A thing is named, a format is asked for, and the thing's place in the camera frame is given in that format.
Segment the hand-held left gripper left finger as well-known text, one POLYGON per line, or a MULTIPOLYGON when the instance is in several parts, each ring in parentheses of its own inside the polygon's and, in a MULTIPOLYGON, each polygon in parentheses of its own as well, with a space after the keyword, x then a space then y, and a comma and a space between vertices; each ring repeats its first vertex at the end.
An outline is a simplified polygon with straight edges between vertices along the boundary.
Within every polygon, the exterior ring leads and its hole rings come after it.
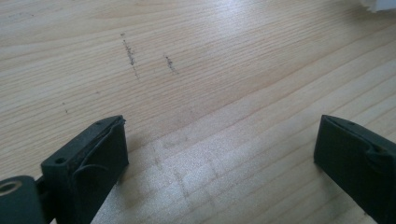
POLYGON ((90 224, 129 164, 118 115, 101 119, 41 163, 58 224, 90 224))

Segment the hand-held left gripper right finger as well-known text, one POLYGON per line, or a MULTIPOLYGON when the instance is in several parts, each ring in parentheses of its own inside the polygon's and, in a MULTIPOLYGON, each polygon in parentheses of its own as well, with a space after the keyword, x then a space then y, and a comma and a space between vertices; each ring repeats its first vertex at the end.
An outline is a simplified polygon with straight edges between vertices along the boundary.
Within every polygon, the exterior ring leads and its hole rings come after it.
POLYGON ((314 162, 378 224, 396 224, 396 144, 357 123, 321 117, 314 162))

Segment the white magazine with picture grid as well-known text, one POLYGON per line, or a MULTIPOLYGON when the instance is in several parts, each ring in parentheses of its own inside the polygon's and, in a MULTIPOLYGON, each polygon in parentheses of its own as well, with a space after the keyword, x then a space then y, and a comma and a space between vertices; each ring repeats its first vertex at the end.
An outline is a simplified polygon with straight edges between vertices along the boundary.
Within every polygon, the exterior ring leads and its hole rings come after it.
POLYGON ((382 10, 396 9, 396 0, 360 0, 361 4, 369 11, 377 12, 382 10))

